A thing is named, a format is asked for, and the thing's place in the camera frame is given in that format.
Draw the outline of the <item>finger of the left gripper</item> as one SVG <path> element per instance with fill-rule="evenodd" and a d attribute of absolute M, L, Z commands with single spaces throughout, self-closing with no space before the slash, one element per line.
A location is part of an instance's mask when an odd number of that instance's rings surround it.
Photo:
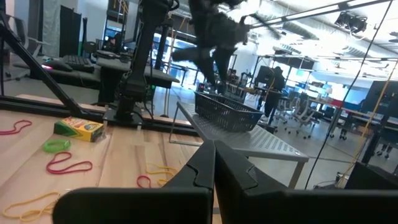
<path fill-rule="evenodd" d="M 208 80 L 208 82 L 215 86 L 215 74 L 213 70 L 213 59 L 212 58 L 203 58 L 195 61 L 195 65 L 202 72 L 204 77 Z"/>
<path fill-rule="evenodd" d="M 234 52 L 235 49 L 215 49 L 213 52 L 213 58 L 220 77 L 220 83 L 217 86 L 218 93 L 224 93 L 225 91 L 229 61 Z"/>

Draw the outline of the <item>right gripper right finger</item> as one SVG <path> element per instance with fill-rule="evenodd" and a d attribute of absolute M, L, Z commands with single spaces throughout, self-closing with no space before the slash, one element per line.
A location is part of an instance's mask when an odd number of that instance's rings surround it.
<path fill-rule="evenodd" d="M 289 189 L 225 143 L 214 144 L 223 224 L 398 224 L 398 189 Z"/>

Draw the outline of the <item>red rubber band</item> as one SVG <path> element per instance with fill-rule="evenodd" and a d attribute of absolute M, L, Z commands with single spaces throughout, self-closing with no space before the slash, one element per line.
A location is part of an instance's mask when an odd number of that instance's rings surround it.
<path fill-rule="evenodd" d="M 18 134 L 20 133 L 24 128 L 29 127 L 32 125 L 32 122 L 29 120 L 20 120 L 16 121 L 13 124 L 13 128 L 9 130 L 0 130 L 0 136 L 6 136 L 6 135 L 13 135 L 13 134 Z"/>
<path fill-rule="evenodd" d="M 146 175 L 140 175 L 136 179 L 136 184 L 139 188 L 150 189 L 152 187 L 151 179 Z"/>
<path fill-rule="evenodd" d="M 62 167 L 60 169 L 53 169 L 52 167 L 57 164 L 61 164 L 66 162 L 72 158 L 72 154 L 70 152 L 58 152 L 54 155 L 53 159 L 49 161 L 46 165 L 46 171 L 50 174 L 55 175 L 63 175 L 63 174 L 71 174 L 77 172 L 87 172 L 92 170 L 93 163 L 90 161 L 81 161 L 73 164 L 69 164 L 66 167 Z"/>

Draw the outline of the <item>yellow green crayon box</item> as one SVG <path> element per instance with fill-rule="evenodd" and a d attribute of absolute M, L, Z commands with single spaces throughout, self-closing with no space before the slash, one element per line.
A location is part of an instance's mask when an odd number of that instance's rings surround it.
<path fill-rule="evenodd" d="M 95 142 L 103 134 L 103 131 L 102 123 L 74 117 L 61 119 L 53 127 L 54 134 L 87 142 Z"/>

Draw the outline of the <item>yellow rubber band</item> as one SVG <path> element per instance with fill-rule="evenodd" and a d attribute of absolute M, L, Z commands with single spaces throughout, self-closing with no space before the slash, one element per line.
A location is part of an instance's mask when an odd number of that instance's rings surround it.
<path fill-rule="evenodd" d="M 161 165 L 151 164 L 151 163 L 147 163 L 147 165 L 157 168 L 157 170 L 150 170 L 149 168 L 146 168 L 147 174 L 151 174 L 151 175 L 162 174 L 165 176 L 163 179 L 157 180 L 158 185 L 162 186 L 162 187 L 169 181 L 167 179 L 167 177 L 174 177 L 177 174 L 177 169 L 170 167 L 170 166 L 161 166 Z"/>
<path fill-rule="evenodd" d="M 32 222 L 38 220 L 43 214 L 47 215 L 52 214 L 53 208 L 55 207 L 55 204 L 57 203 L 60 196 L 61 196 L 60 192 L 53 191 L 25 201 L 12 203 L 3 209 L 2 216 L 5 218 L 20 220 L 22 222 Z M 13 208 L 25 206 L 37 202 L 39 200 L 46 199 L 48 197 L 53 197 L 53 200 L 48 204 L 46 204 L 45 206 L 43 206 L 42 208 L 26 210 L 20 214 L 9 213 L 9 211 Z"/>

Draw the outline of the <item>green coil wrist keychain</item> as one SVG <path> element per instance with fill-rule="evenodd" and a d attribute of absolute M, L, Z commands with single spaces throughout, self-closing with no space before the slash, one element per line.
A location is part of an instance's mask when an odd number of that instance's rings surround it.
<path fill-rule="evenodd" d="M 43 145 L 43 151 L 47 153 L 58 153 L 63 151 L 68 151 L 71 146 L 69 140 L 55 139 L 48 140 Z"/>

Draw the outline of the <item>black desk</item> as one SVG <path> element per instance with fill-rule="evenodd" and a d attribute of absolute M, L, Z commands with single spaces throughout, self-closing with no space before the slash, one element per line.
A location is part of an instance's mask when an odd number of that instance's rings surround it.
<path fill-rule="evenodd" d="M 65 72 L 55 69 L 46 69 L 47 73 L 57 82 L 65 85 L 80 86 L 84 88 L 91 88 L 99 90 L 102 93 L 102 88 L 105 80 L 114 80 L 116 75 L 119 77 L 129 70 L 130 63 L 123 63 L 119 59 L 105 59 L 99 58 L 97 64 L 94 66 L 93 73 L 81 72 L 73 70 Z M 168 75 L 160 70 L 146 66 L 144 76 L 148 85 L 159 86 L 162 88 L 171 88 L 172 83 L 179 83 L 180 81 L 171 75 Z"/>

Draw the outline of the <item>grey office chair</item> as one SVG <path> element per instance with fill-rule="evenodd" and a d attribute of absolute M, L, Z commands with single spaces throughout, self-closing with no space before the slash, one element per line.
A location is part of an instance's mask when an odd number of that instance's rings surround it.
<path fill-rule="evenodd" d="M 21 44 L 27 49 L 34 57 L 37 57 L 44 45 L 49 45 L 47 42 L 39 41 L 33 37 L 28 36 L 27 25 L 24 20 L 15 16 L 6 15 L 7 21 L 12 31 L 16 33 L 21 40 Z"/>

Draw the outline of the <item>black computer monitor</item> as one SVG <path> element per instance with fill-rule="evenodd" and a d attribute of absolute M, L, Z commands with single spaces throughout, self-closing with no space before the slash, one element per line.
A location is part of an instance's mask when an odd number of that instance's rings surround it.
<path fill-rule="evenodd" d="M 274 80 L 274 76 L 275 72 L 273 68 L 262 65 L 255 78 L 254 85 L 259 86 L 260 83 L 263 83 L 265 86 L 270 86 Z"/>

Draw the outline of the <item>person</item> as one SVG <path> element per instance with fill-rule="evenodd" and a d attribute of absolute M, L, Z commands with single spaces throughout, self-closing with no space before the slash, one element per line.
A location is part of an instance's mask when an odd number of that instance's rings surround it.
<path fill-rule="evenodd" d="M 272 110 L 277 106 L 282 89 L 285 88 L 285 80 L 282 72 L 283 71 L 279 66 L 276 66 L 274 68 L 274 79 L 271 81 L 269 92 L 264 105 L 264 122 L 266 123 L 269 120 L 269 116 Z"/>

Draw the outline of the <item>grey perforated metal shelf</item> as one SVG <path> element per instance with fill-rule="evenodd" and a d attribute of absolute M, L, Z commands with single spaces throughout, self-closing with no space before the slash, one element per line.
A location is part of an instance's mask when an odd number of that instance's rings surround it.
<path fill-rule="evenodd" d="M 194 104 L 178 101 L 176 111 L 182 112 L 199 137 L 204 141 L 223 141 L 230 148 L 238 151 L 245 157 L 260 157 L 296 162 L 297 165 L 289 182 L 289 188 L 294 189 L 296 187 L 303 167 L 308 162 L 309 157 L 293 146 L 260 126 L 255 126 L 252 131 L 244 133 L 226 131 L 197 115 Z"/>

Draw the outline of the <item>black ceiling spotlight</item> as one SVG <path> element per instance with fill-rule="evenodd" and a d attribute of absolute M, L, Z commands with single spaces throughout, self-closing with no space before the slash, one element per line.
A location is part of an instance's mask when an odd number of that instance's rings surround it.
<path fill-rule="evenodd" d="M 367 19 L 367 17 L 359 17 L 349 11 L 343 11 L 335 21 L 335 25 L 350 31 L 352 34 L 357 34 L 366 30 Z"/>

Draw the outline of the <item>black partition panel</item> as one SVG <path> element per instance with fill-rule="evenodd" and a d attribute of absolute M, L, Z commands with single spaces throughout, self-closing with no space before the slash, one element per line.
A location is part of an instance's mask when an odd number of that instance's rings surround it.
<path fill-rule="evenodd" d="M 73 9 L 60 8 L 60 49 L 59 56 L 77 55 L 80 38 L 81 14 Z"/>

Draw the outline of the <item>black computer mouse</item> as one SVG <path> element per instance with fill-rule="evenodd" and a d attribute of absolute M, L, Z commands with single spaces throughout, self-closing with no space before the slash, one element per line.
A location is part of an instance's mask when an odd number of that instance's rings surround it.
<path fill-rule="evenodd" d="M 43 64 L 42 67 L 47 70 L 60 70 L 63 72 L 72 72 L 71 66 L 67 65 L 62 60 L 48 59 Z"/>

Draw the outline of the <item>large black screen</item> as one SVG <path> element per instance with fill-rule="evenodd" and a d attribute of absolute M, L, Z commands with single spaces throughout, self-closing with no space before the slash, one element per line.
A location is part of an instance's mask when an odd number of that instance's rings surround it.
<path fill-rule="evenodd" d="M 386 83 L 373 81 L 361 106 L 361 112 L 366 113 L 366 118 L 370 118 L 376 103 L 379 103 L 373 119 L 380 121 L 384 115 L 389 115 L 389 124 L 398 126 L 398 81 L 389 82 L 382 92 Z"/>

